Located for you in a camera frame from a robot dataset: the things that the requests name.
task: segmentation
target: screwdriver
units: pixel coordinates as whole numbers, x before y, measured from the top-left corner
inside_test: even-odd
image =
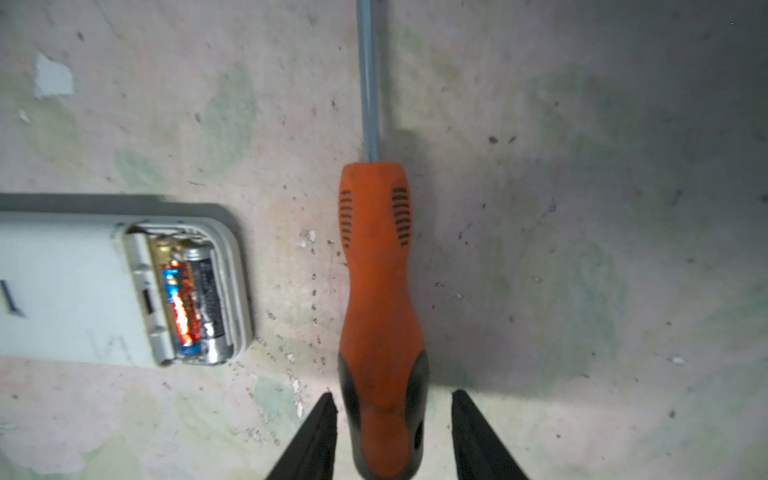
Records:
[[[405,479],[422,461],[429,363],[408,291],[408,179],[402,165],[379,161],[371,0],[357,0],[357,23],[365,161],[346,165],[339,186],[349,266],[339,379],[358,472]]]

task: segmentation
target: screwdriver shaft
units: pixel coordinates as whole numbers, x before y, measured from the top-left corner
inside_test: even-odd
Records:
[[[357,0],[357,41],[360,55],[362,139],[365,161],[379,161],[379,106],[376,95],[376,50],[373,47],[371,0]]]

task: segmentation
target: orange handle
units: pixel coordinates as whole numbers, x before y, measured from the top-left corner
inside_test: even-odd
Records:
[[[339,228],[350,282],[339,374],[355,463],[366,478],[409,478],[422,457],[429,367],[408,293],[412,225],[402,166],[345,166]]]

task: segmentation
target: battery compartment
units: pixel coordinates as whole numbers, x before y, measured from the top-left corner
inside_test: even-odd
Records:
[[[217,231],[148,220],[122,237],[159,366],[219,365],[243,349],[242,271]]]

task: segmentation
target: white chipped spot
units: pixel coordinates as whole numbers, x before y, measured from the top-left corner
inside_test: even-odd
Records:
[[[35,61],[35,98],[74,94],[74,80],[67,65],[38,52]]]

